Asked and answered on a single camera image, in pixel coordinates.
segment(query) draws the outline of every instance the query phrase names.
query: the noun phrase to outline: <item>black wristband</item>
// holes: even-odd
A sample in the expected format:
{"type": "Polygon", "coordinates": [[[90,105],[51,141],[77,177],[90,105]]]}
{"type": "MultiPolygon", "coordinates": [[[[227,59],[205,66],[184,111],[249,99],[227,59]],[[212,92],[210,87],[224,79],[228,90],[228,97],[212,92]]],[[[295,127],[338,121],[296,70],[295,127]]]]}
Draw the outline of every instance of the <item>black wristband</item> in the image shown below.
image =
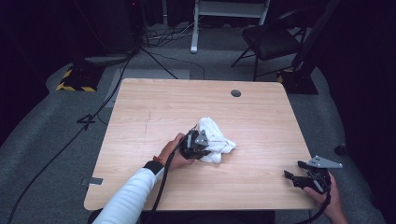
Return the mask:
{"type": "Polygon", "coordinates": [[[152,173],[156,175],[163,168],[163,164],[159,161],[148,161],[143,168],[149,169],[152,173]]]}

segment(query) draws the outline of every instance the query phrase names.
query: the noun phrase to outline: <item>person's arm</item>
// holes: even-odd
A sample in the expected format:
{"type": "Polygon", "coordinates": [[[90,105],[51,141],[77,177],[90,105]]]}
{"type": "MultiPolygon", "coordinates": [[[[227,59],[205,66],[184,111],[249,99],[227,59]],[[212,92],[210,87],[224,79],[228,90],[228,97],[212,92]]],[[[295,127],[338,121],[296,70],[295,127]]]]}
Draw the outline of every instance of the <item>person's arm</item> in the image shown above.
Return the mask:
{"type": "MultiPolygon", "coordinates": [[[[147,197],[163,174],[163,165],[179,140],[180,133],[169,142],[158,156],[158,161],[149,161],[125,183],[125,185],[110,199],[100,215],[93,223],[136,223],[146,203],[147,197]]],[[[170,169],[183,165],[191,165],[193,160],[185,160],[178,150],[171,162],[170,169]]]]}
{"type": "MultiPolygon", "coordinates": [[[[324,210],[324,215],[330,220],[332,224],[347,224],[347,217],[344,215],[341,206],[341,196],[338,190],[337,183],[332,174],[330,174],[332,180],[332,188],[330,195],[332,196],[330,204],[324,210]]],[[[309,187],[305,187],[304,191],[311,197],[318,207],[321,207],[326,199],[326,194],[319,194],[309,187]]]]}

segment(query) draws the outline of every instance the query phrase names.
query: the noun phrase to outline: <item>hand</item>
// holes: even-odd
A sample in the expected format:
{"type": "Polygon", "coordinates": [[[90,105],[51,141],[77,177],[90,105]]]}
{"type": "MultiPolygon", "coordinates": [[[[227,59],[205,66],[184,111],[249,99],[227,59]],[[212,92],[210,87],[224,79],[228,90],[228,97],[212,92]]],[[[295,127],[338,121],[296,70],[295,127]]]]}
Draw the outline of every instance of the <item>hand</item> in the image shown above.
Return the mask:
{"type": "MultiPolygon", "coordinates": [[[[337,183],[335,182],[334,176],[330,172],[329,175],[332,181],[332,187],[330,190],[330,195],[332,196],[332,199],[330,201],[330,204],[326,207],[326,210],[324,210],[324,215],[328,217],[333,224],[347,223],[347,218],[345,217],[341,206],[341,196],[338,190],[337,183]]],[[[315,201],[318,207],[321,207],[323,205],[326,199],[326,194],[319,194],[309,187],[305,187],[304,191],[308,194],[309,197],[311,197],[315,201]]]]}
{"type": "MultiPolygon", "coordinates": [[[[158,156],[163,163],[166,163],[166,161],[169,158],[169,155],[172,153],[172,150],[177,146],[178,142],[184,137],[183,133],[179,133],[173,141],[168,142],[166,146],[163,148],[161,151],[161,154],[158,156]]],[[[176,168],[179,168],[184,165],[191,165],[195,160],[186,160],[181,154],[179,150],[175,151],[175,156],[172,159],[172,162],[170,164],[169,170],[175,170],[176,168]]]]}

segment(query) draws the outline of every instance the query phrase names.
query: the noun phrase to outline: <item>cable on floor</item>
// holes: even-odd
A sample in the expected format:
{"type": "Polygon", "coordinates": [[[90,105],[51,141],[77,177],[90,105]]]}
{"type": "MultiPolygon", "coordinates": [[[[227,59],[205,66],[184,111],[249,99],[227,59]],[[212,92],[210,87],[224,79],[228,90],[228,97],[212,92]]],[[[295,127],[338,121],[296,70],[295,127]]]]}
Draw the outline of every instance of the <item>cable on floor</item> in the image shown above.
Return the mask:
{"type": "Polygon", "coordinates": [[[99,114],[99,113],[98,113],[98,118],[99,118],[99,120],[100,120],[103,124],[105,124],[106,126],[108,126],[108,123],[104,122],[104,121],[100,118],[100,114],[99,114]]]}
{"type": "Polygon", "coordinates": [[[178,79],[178,77],[176,77],[171,71],[169,71],[167,68],[165,68],[160,62],[158,62],[158,60],[151,55],[150,52],[146,51],[145,49],[143,49],[142,47],[140,47],[140,49],[142,49],[143,51],[145,51],[148,56],[150,56],[157,64],[159,64],[167,73],[169,73],[172,77],[174,77],[175,79],[178,79]]]}
{"type": "Polygon", "coordinates": [[[111,94],[105,99],[105,101],[101,104],[101,106],[99,107],[99,109],[93,114],[93,116],[91,116],[89,118],[89,120],[87,121],[87,123],[85,123],[85,125],[79,129],[79,131],[66,143],[66,145],[64,145],[64,147],[62,147],[62,149],[60,151],[58,151],[58,153],[55,154],[55,156],[53,156],[48,162],[47,164],[33,177],[33,179],[29,182],[29,184],[26,186],[26,188],[23,190],[23,192],[21,193],[20,197],[18,198],[18,200],[15,202],[12,210],[11,210],[11,214],[8,217],[8,222],[7,224],[10,224],[12,221],[12,218],[14,218],[15,212],[17,211],[18,205],[20,204],[23,196],[26,194],[27,190],[35,183],[35,181],[40,177],[40,175],[55,161],[55,159],[57,159],[66,149],[67,147],[70,146],[70,144],[72,144],[72,142],[82,133],[82,131],[84,131],[86,129],[86,127],[91,123],[91,121],[99,114],[100,111],[102,111],[103,108],[105,108],[106,104],[110,101],[110,99],[113,97],[113,95],[115,94],[117,88],[119,87],[121,81],[122,81],[122,77],[123,74],[125,72],[126,66],[128,65],[129,61],[131,61],[131,59],[134,57],[135,52],[133,52],[128,60],[126,61],[126,63],[123,64],[123,68],[120,72],[120,78],[116,84],[116,87],[114,88],[114,90],[111,92],[111,94]]]}
{"type": "Polygon", "coordinates": [[[157,47],[163,47],[166,44],[170,43],[171,41],[175,41],[175,40],[179,40],[182,39],[188,35],[192,35],[192,33],[190,34],[183,34],[187,29],[189,29],[189,26],[184,28],[181,32],[175,32],[175,29],[172,33],[167,34],[166,31],[168,31],[169,29],[167,29],[163,34],[161,35],[151,35],[150,33],[148,33],[148,36],[150,36],[148,39],[150,40],[157,40],[156,44],[150,44],[150,43],[145,43],[145,41],[143,41],[142,46],[147,47],[147,48],[157,48],[157,47]]]}
{"type": "Polygon", "coordinates": [[[161,55],[161,54],[159,54],[159,53],[153,53],[153,52],[149,52],[149,53],[152,54],[152,55],[158,55],[158,56],[163,57],[163,58],[165,58],[165,59],[175,60],[175,61],[178,61],[178,62],[181,62],[181,63],[191,63],[191,64],[195,64],[195,65],[199,66],[199,67],[202,69],[202,71],[203,71],[203,76],[204,76],[204,79],[203,79],[203,80],[205,80],[205,69],[204,69],[200,64],[198,64],[198,63],[192,63],[192,62],[187,62],[187,61],[183,61],[183,60],[176,59],[176,58],[166,57],[166,56],[163,56],[163,55],[161,55]]]}

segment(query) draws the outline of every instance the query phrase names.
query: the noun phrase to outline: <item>table leg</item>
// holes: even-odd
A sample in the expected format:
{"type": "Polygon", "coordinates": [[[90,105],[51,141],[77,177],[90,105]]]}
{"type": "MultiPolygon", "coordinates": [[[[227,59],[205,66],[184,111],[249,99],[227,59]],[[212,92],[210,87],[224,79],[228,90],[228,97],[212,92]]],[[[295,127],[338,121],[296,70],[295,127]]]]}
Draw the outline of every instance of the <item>table leg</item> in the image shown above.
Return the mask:
{"type": "Polygon", "coordinates": [[[264,7],[262,8],[262,16],[260,17],[259,25],[263,25],[265,21],[265,17],[267,16],[268,7],[270,6],[271,0],[266,0],[264,3],[264,7]]]}
{"type": "Polygon", "coordinates": [[[192,33],[192,41],[191,41],[191,53],[198,52],[198,16],[199,16],[199,1],[195,0],[195,8],[194,8],[194,29],[192,33]]]}

